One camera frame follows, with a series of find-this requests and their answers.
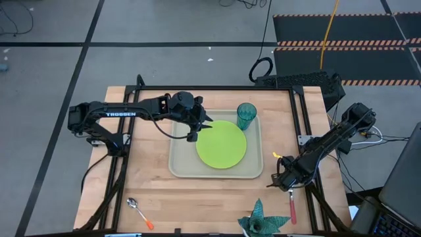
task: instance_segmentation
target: teal cup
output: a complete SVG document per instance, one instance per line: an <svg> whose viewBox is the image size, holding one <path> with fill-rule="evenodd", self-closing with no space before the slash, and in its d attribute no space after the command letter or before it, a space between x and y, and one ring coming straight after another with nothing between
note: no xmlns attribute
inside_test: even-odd
<svg viewBox="0 0 421 237"><path fill-rule="evenodd" d="M248 129L257 115L257 109L250 103L242 103L237 108L237 126L242 131Z"/></svg>

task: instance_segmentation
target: orange handle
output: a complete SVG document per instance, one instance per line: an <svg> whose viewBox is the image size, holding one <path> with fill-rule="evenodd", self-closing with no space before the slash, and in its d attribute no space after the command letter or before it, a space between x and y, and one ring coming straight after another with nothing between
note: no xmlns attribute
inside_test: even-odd
<svg viewBox="0 0 421 237"><path fill-rule="evenodd" d="M153 230L153 224L152 224L152 222L150 222L148 220L145 220L145 222L146 222L146 225L149 227L149 230Z"/></svg>
<svg viewBox="0 0 421 237"><path fill-rule="evenodd" d="M297 224L297 217L295 216L294 200L289 201L289 208L291 209L291 223Z"/></svg>

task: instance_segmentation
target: wooden table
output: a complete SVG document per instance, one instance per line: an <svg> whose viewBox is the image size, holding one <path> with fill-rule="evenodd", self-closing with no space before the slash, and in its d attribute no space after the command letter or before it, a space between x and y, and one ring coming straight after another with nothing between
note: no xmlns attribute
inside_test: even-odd
<svg viewBox="0 0 421 237"><path fill-rule="evenodd" d="M166 92L175 93L141 91L140 99L157 97ZM121 102L123 93L124 87L109 87L105 101ZM137 118L118 231L150 232L139 214L127 206L128 197L137 199L140 209L153 222L153 232L156 233L173 233L175 228L181 228L183 233L241 233L237 219L249 216L258 198L263 202L266 216L290 216L289 194L278 188L266 188L266 185L272 183L270 175L276 172L276 158L272 152L298 155L288 92L201 90L191 93L194 96L203 96L203 106L206 109L236 109L243 102L250 102L256 106L262 130L262 174L252 180L177 178L168 169L169 138L162 135L152 122ZM301 130L305 134L299 99L295 99ZM329 123L320 88L305 88L305 99L312 133L325 134L329 130ZM116 132L118 118L103 118L101 124ZM171 121L163 120L159 125L165 132L171 132ZM105 147L93 148L89 165L106 152ZM104 160L87 176L75 228L82 226L102 202L110 163L111 158ZM327 202L337 216L349 226L351 218L337 162L331 157L326 157L320 164L320 174ZM297 224L292 225L289 221L280 230L282 233L311 233L304 189L295 190L294 198ZM322 229L318 204L315 208L318 226ZM113 209L114 204L109 209L107 226L111 226Z"/></svg>

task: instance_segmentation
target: spoon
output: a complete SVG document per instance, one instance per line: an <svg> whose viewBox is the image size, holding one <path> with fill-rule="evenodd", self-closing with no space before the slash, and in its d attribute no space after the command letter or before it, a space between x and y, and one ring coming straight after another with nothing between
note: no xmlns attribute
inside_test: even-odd
<svg viewBox="0 0 421 237"><path fill-rule="evenodd" d="M143 220L145 220L146 225L149 227L149 230L153 230L153 224L151 221L149 221L148 219L146 219L146 217L142 214L142 212L139 210L139 208L137 207L137 201L134 198L128 198L127 199L127 204L129 205L129 207L134 208L137 210L137 212L142 216Z"/></svg>

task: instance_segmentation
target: green leaves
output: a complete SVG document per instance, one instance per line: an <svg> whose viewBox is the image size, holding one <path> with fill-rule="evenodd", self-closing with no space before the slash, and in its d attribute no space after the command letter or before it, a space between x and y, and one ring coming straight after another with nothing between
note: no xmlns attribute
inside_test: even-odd
<svg viewBox="0 0 421 237"><path fill-rule="evenodd" d="M265 217L265 222L269 222L277 226L278 228L283 226L291 217Z"/></svg>
<svg viewBox="0 0 421 237"><path fill-rule="evenodd" d="M271 237L273 233L279 233L279 228L289 219L290 217L264 217L263 204L258 199L251 217L238 219L238 223L250 237Z"/></svg>
<svg viewBox="0 0 421 237"><path fill-rule="evenodd" d="M238 219L238 224L245 230L250 229L250 223L249 223L249 217L243 217L241 219Z"/></svg>
<svg viewBox="0 0 421 237"><path fill-rule="evenodd" d="M256 201L253 213L251 213L251 219L263 219L263 204L260 198Z"/></svg>

